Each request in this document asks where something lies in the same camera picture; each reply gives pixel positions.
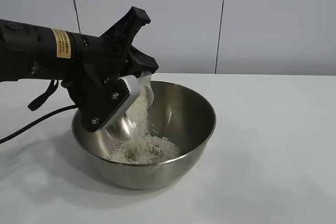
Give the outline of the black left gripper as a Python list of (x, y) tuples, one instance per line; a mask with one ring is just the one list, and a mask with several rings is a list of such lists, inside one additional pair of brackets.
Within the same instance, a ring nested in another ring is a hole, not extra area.
[(39, 27), (39, 78), (104, 80), (142, 72), (155, 73), (156, 60), (132, 45), (151, 22), (144, 9), (132, 6), (101, 36)]

